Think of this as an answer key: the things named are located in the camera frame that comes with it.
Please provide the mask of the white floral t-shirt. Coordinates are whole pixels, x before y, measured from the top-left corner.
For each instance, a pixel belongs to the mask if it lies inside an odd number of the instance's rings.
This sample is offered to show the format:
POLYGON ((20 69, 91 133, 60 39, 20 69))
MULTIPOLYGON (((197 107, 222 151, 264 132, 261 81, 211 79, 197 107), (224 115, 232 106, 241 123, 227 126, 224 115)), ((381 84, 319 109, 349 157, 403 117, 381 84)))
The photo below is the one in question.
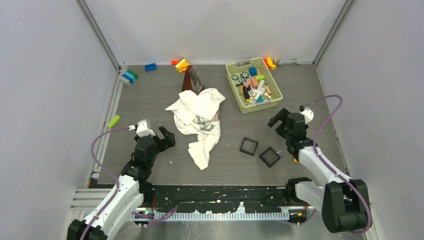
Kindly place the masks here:
POLYGON ((204 170, 209 166, 210 152, 221 137, 219 110, 226 97, 216 88, 207 88, 199 94, 185 90, 165 110, 173 113, 178 131, 184 135, 197 135, 197 141, 188 144, 188 153, 194 164, 204 170))

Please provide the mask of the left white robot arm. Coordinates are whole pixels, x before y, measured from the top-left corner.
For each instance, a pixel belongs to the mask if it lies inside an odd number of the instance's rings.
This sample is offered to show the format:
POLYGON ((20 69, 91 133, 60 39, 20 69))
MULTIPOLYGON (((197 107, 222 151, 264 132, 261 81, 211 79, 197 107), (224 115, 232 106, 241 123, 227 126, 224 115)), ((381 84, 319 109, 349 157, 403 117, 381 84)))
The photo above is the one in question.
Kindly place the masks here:
POLYGON ((127 130, 135 130, 136 145, 130 160, 123 167, 115 185, 83 220, 73 220, 68 229, 68 240, 112 240, 124 222, 136 208, 148 207, 154 199, 153 185, 148 182, 152 168, 159 153, 176 145, 175 134, 164 126, 159 131, 160 138, 145 121, 127 130))

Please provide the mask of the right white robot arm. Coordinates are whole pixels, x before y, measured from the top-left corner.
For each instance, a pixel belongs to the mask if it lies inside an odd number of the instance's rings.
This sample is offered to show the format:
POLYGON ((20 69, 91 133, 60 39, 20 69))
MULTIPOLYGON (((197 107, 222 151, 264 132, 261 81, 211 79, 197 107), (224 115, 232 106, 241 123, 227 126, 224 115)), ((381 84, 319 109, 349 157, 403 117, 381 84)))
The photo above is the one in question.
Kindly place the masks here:
POLYGON ((285 198, 291 205, 305 202, 312 206, 331 233, 364 233, 372 224, 368 187, 363 180, 341 172, 307 137, 312 119, 309 108, 300 113, 282 108, 268 122, 269 127, 279 124, 275 131, 285 139, 294 162, 306 167, 320 183, 317 186, 307 177, 289 179, 285 198))

